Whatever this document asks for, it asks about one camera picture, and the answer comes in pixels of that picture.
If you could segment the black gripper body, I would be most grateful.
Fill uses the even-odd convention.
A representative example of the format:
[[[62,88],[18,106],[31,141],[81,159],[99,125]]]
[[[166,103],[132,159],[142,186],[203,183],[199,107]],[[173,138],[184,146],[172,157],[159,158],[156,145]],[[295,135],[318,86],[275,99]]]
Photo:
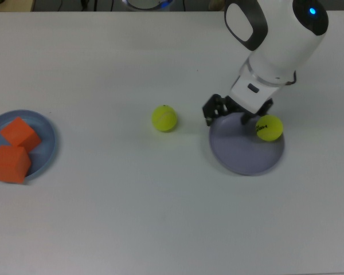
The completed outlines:
[[[230,113],[244,113],[245,110],[237,104],[232,98],[226,97],[226,111]]]

